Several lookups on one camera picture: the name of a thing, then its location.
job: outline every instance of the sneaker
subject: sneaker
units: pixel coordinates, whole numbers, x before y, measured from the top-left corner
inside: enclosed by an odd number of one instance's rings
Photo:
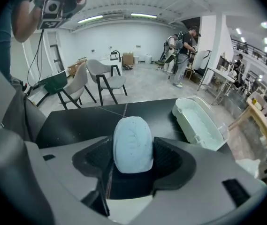
[[[182,88],[182,85],[180,84],[174,84],[175,87]]]

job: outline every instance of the light blue foam mannequin head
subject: light blue foam mannequin head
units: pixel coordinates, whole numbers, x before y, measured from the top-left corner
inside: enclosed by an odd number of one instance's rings
[[[122,173],[143,173],[153,165],[153,138],[140,117],[121,119],[114,130],[114,163]]]

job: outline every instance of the railing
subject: railing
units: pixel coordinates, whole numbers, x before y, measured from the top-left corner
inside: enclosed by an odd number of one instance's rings
[[[246,54],[256,58],[257,60],[262,61],[267,66],[267,64],[266,64],[267,53],[266,52],[254,47],[254,46],[242,43],[242,42],[234,40],[234,39],[231,40],[231,43],[232,43],[233,48],[235,48],[239,51],[242,51],[243,53],[246,53]]]

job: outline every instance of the cap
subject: cap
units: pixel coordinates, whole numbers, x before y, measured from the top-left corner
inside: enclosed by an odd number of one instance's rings
[[[201,34],[199,33],[199,27],[197,27],[197,26],[191,26],[191,28],[190,28],[189,30],[196,30],[197,35],[198,35],[199,37],[201,36]]]

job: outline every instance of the small table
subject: small table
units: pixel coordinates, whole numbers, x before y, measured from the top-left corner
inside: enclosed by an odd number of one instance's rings
[[[192,68],[186,68],[186,73],[185,73],[185,77],[187,76],[187,74],[188,74],[188,72],[190,72],[191,74],[190,74],[190,77],[189,77],[189,80],[191,79],[191,76],[192,76],[192,74],[194,73],[194,69],[192,69]]]
[[[245,111],[233,122],[229,125],[229,131],[234,129],[236,126],[241,124],[243,121],[248,119],[249,117],[253,117],[255,122],[258,124],[262,134],[267,139],[267,118],[264,114],[252,103],[251,99],[247,99],[248,107]]]
[[[203,78],[202,78],[201,81],[200,81],[200,84],[199,84],[199,87],[198,87],[198,90],[197,90],[197,91],[200,90],[200,87],[201,87],[202,85],[203,85],[203,86],[209,86],[209,84],[203,84],[203,81],[204,81],[204,79],[205,79],[205,76],[206,76],[208,70],[211,70],[214,74],[216,74],[216,77],[217,77],[217,78],[219,78],[220,80],[223,81],[223,85],[221,86],[221,89],[220,89],[219,93],[216,95],[215,100],[212,102],[212,105],[214,105],[214,103],[218,100],[218,98],[220,97],[221,93],[223,92],[223,90],[224,90],[226,84],[228,83],[228,84],[229,84],[229,87],[228,87],[227,91],[225,92],[224,96],[228,93],[228,91],[229,91],[231,85],[235,82],[235,80],[234,80],[233,78],[231,78],[231,77],[225,75],[225,74],[224,74],[223,72],[221,72],[220,70],[217,70],[217,69],[212,68],[212,67],[207,67],[207,68],[206,68],[206,71],[205,71],[205,73],[204,73],[204,76],[203,76]]]
[[[38,134],[36,144],[43,149],[111,136],[119,120],[130,116],[144,119],[152,136],[187,143],[172,114],[175,101],[176,98],[51,112]],[[218,151],[234,159],[227,143]]]

